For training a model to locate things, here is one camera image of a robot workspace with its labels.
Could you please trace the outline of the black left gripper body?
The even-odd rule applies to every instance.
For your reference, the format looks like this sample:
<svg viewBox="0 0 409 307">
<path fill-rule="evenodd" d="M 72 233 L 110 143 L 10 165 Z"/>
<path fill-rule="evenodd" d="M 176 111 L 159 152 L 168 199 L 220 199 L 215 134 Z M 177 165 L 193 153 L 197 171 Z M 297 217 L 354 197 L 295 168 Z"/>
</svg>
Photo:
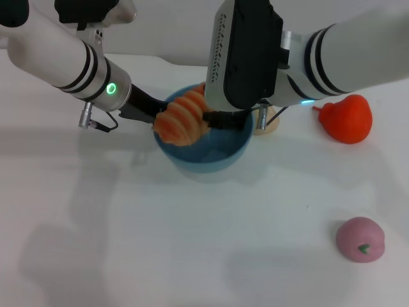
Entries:
<svg viewBox="0 0 409 307">
<path fill-rule="evenodd" d="M 119 116 L 128 120 L 154 123 L 158 114 L 157 101 L 133 84 L 128 100 L 119 109 Z"/>
</svg>

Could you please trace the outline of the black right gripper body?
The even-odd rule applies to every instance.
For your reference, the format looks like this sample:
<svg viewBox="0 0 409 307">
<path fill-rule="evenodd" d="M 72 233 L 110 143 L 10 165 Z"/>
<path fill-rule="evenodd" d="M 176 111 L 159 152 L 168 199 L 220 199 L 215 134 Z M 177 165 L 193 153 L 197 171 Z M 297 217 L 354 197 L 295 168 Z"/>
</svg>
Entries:
<svg viewBox="0 0 409 307">
<path fill-rule="evenodd" d="M 224 113 L 223 127 L 229 130 L 242 130 L 247 123 L 248 118 L 251 116 L 251 109 L 226 112 Z"/>
</svg>

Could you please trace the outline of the orange striped toy bread loaf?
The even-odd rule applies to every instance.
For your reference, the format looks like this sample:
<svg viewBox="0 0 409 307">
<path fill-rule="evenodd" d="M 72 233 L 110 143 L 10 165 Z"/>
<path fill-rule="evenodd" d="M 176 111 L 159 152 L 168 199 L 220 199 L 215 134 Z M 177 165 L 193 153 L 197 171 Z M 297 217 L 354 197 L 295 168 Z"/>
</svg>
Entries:
<svg viewBox="0 0 409 307">
<path fill-rule="evenodd" d="M 165 144 L 190 146 L 210 131 L 203 115 L 212 109 L 205 99 L 205 83 L 186 91 L 156 115 L 153 131 Z"/>
</svg>

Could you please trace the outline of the blue plastic bowl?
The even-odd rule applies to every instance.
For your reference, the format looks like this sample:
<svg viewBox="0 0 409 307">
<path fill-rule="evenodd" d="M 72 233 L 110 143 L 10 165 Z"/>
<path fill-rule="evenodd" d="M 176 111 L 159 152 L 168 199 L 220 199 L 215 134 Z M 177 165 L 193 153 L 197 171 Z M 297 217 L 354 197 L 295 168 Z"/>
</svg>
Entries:
<svg viewBox="0 0 409 307">
<path fill-rule="evenodd" d="M 198 86 L 183 88 L 171 96 L 171 102 L 186 91 Z M 190 146 L 165 144 L 154 132 L 155 140 L 165 155 L 179 168 L 193 173 L 214 173 L 235 163 L 244 153 L 254 130 L 253 116 L 242 130 L 212 129 Z"/>
</svg>

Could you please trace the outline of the beige toy bun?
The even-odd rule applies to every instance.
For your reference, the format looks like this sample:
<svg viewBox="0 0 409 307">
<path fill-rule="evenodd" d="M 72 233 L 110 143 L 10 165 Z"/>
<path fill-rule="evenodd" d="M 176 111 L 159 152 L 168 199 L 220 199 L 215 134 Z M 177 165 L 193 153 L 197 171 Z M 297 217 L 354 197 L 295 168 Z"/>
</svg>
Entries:
<svg viewBox="0 0 409 307">
<path fill-rule="evenodd" d="M 273 106 L 270 106 L 268 108 L 268 113 L 267 113 L 267 118 L 266 120 L 269 122 L 274 116 L 276 115 L 276 110 Z M 254 110 L 252 112 L 252 116 L 253 116 L 253 120 L 254 120 L 254 130 L 253 130 L 253 134 L 255 136 L 261 136 L 261 135 L 266 135 L 269 133 L 272 133 L 273 131 L 275 131 L 278 126 L 279 126 L 279 122 L 280 119 L 276 118 L 271 124 L 269 124 L 265 130 L 263 129 L 257 129 L 257 123 L 258 123 L 258 118 L 259 118 L 259 110 Z"/>
</svg>

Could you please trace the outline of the red toy pear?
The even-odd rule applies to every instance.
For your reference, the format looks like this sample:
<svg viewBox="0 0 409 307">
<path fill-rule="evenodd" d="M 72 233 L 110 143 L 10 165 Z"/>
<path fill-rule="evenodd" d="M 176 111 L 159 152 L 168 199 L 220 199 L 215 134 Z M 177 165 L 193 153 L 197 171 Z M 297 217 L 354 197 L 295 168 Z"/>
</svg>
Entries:
<svg viewBox="0 0 409 307">
<path fill-rule="evenodd" d="M 312 107 L 318 112 L 318 121 L 334 140 L 352 145 L 368 137 L 373 114 L 368 101 L 361 95 L 349 95 L 340 102 Z"/>
</svg>

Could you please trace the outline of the pink toy peach bun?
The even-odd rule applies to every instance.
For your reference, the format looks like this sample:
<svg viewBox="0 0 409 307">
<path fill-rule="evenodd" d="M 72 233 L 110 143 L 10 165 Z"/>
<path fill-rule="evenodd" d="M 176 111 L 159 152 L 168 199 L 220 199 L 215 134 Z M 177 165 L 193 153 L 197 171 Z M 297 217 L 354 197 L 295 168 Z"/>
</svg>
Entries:
<svg viewBox="0 0 409 307">
<path fill-rule="evenodd" d="M 336 244 L 352 262 L 374 262 L 385 252 L 385 233 L 372 219 L 354 217 L 339 227 Z"/>
</svg>

